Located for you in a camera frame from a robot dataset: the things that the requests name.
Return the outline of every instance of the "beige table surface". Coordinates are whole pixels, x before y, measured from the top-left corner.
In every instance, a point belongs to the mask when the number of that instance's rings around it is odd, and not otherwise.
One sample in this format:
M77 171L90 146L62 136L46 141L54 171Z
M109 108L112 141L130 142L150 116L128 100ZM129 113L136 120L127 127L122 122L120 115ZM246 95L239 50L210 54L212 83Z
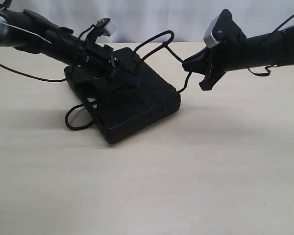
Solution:
M187 58L203 44L171 47ZM0 62L63 78L43 55L0 48ZM147 62L183 86L165 50ZM79 103L66 83L0 68L0 235L294 235L294 66L230 72L211 92L201 79L176 115L109 146L95 127L66 129Z

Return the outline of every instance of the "black case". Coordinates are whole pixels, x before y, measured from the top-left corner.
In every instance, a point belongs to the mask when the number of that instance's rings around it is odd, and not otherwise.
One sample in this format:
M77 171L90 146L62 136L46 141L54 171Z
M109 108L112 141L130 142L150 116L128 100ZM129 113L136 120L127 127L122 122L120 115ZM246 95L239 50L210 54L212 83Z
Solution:
M136 66L133 56L136 57L135 61L139 60L139 56L128 47L116 50L114 54L130 68ZM71 69L65 68L68 84L110 144L121 141L180 108L180 94L145 62L137 73L142 81L134 89L122 83L111 83L107 79L96 80L79 69L69 76ZM98 106L94 108L89 98L95 98Z

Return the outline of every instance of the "white wall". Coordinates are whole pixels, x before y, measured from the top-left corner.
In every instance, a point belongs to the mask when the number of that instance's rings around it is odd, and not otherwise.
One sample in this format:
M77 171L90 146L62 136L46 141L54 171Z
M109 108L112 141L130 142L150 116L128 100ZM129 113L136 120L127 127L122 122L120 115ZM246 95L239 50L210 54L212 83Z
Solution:
M14 0L12 6L34 10L76 35L109 17L118 32L101 42L141 42L167 29L176 41L202 41L224 8L249 37L272 31L294 13L294 0Z

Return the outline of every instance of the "white backdrop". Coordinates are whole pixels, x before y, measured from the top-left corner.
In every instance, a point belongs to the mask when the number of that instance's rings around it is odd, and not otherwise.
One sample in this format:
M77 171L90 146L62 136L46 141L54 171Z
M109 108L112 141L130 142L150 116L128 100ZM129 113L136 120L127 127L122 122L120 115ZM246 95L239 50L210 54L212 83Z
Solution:
M294 0L14 0L12 8L34 10L76 35L109 17L118 32L101 42L141 42L168 29L176 33L175 41L197 42L224 8L249 37L273 30L292 15Z

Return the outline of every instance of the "table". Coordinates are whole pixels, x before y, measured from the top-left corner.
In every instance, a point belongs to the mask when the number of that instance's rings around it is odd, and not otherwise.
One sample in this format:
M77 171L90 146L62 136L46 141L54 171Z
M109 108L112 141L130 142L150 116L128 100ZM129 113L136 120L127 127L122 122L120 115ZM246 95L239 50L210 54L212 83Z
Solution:
M187 58L203 46L171 47ZM43 55L0 48L0 62L63 78ZM147 62L183 86L167 51ZM79 104L66 83L0 68L0 235L294 235L294 66L229 72L210 92L202 79L177 114L109 146L95 127L66 129Z

